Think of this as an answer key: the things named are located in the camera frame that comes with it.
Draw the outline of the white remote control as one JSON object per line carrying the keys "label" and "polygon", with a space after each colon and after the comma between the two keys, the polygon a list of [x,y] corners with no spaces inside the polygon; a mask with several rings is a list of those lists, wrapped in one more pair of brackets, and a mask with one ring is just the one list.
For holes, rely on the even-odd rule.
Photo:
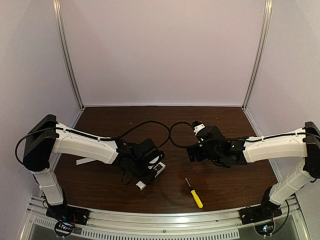
{"label": "white remote control", "polygon": [[157,165],[149,167],[149,171],[146,177],[142,178],[135,186],[143,191],[160,173],[162,173],[166,168],[163,162],[159,162]]}

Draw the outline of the white remote battery cover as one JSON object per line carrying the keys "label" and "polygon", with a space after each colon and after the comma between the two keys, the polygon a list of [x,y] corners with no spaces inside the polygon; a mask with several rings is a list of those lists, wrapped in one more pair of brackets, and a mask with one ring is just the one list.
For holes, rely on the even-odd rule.
{"label": "white remote battery cover", "polygon": [[78,159],[76,160],[76,165],[82,165],[82,164],[87,164],[87,163],[91,163],[91,162],[94,162],[95,159],[92,159],[92,158],[81,158],[81,159]]}

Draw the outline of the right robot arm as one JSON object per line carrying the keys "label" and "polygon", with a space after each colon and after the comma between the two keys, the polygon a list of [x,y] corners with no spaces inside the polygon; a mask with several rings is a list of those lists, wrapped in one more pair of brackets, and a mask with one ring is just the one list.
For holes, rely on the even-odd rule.
{"label": "right robot arm", "polygon": [[320,130],[312,121],[297,130],[269,136],[226,138],[217,126],[192,124],[197,143],[186,147],[191,162],[209,160],[230,168],[267,159],[296,157],[300,162],[282,181],[265,191],[264,209],[278,208],[288,197],[320,177]]}

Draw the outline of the yellow handled screwdriver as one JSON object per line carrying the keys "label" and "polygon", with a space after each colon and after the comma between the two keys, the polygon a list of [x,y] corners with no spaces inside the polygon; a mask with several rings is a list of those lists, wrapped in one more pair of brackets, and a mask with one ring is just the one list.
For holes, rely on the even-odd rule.
{"label": "yellow handled screwdriver", "polygon": [[199,209],[202,209],[204,205],[203,205],[199,195],[197,194],[196,190],[191,186],[188,178],[185,177],[184,179],[185,179],[185,181],[186,181],[186,183],[187,183],[187,185],[189,187],[189,192],[192,195],[195,204],[197,205],[197,207]]}

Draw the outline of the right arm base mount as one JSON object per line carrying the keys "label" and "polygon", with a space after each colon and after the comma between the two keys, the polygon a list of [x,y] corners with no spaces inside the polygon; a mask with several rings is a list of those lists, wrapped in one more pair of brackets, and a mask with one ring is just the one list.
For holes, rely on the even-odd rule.
{"label": "right arm base mount", "polygon": [[279,208],[270,210],[268,208],[263,208],[261,205],[245,207],[238,212],[242,225],[271,220],[274,217],[282,215],[282,211]]}

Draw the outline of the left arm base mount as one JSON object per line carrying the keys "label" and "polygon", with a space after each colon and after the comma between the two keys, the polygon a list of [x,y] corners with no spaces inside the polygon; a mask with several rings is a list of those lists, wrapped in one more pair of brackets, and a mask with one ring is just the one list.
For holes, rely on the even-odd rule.
{"label": "left arm base mount", "polygon": [[88,209],[63,204],[49,206],[46,211],[47,217],[57,221],[84,226],[87,224],[89,214]]}

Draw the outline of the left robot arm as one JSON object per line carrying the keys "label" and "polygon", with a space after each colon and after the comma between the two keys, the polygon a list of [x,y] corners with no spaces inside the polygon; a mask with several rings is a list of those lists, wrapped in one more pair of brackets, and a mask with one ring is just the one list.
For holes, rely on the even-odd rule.
{"label": "left robot arm", "polygon": [[129,172],[143,190],[166,168],[165,154],[150,139],[141,143],[125,141],[123,135],[103,137],[70,128],[57,121],[53,114],[46,115],[17,145],[24,143],[23,157],[17,161],[35,177],[44,193],[47,205],[67,210],[66,197],[50,166],[51,154],[67,154],[83,159],[100,161]]}

